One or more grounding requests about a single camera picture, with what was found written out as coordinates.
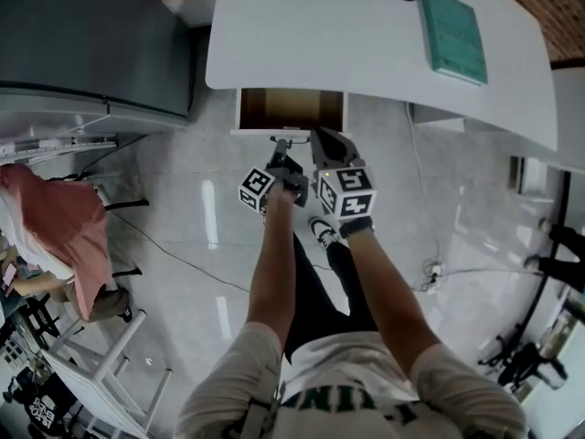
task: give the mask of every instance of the green book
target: green book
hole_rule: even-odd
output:
[[[421,0],[434,71],[487,84],[482,36],[473,8],[459,0]]]

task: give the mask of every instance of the black pants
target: black pants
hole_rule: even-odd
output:
[[[543,257],[540,259],[538,269],[582,293],[585,286],[585,236],[581,236],[572,228],[562,226],[553,226],[549,236],[577,255],[580,261],[562,262]]]
[[[347,247],[339,242],[327,248],[327,260],[341,280],[349,300],[349,316],[339,312],[329,299],[321,279],[304,253],[303,246],[294,236],[296,264],[296,306],[284,354],[291,355],[300,346],[318,338],[339,333],[372,331],[378,328],[367,307],[356,266]]]

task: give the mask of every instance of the pink jacket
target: pink jacket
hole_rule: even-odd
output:
[[[0,185],[20,205],[25,229],[74,272],[81,317],[112,279],[106,212],[88,182],[47,182],[24,165],[0,166]]]

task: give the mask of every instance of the smartphone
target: smartphone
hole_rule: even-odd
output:
[[[6,294],[8,292],[8,289],[10,288],[10,285],[12,284],[13,280],[15,279],[16,276],[16,267],[12,264],[9,263],[8,266],[6,267],[6,271],[4,272],[4,275],[2,277],[2,291],[4,294]]]

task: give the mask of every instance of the white chair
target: white chair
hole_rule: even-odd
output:
[[[133,321],[105,355],[96,353],[69,340],[69,337],[75,333],[81,324],[80,320],[69,327],[49,351],[43,351],[47,362],[53,370],[57,372],[71,392],[93,415],[94,418],[91,420],[87,431],[98,437],[105,436],[93,429],[96,419],[114,428],[112,439],[118,438],[122,432],[135,435],[141,439],[149,437],[147,435],[148,428],[153,421],[154,413],[161,401],[172,371],[168,369],[165,372],[147,411],[143,411],[136,404],[118,381],[118,376],[123,373],[128,365],[128,359],[124,358],[114,371],[110,371],[113,363],[145,318],[146,313],[143,310],[138,311]],[[77,351],[88,365],[95,364],[93,372],[75,366],[59,356],[57,353],[64,346]]]

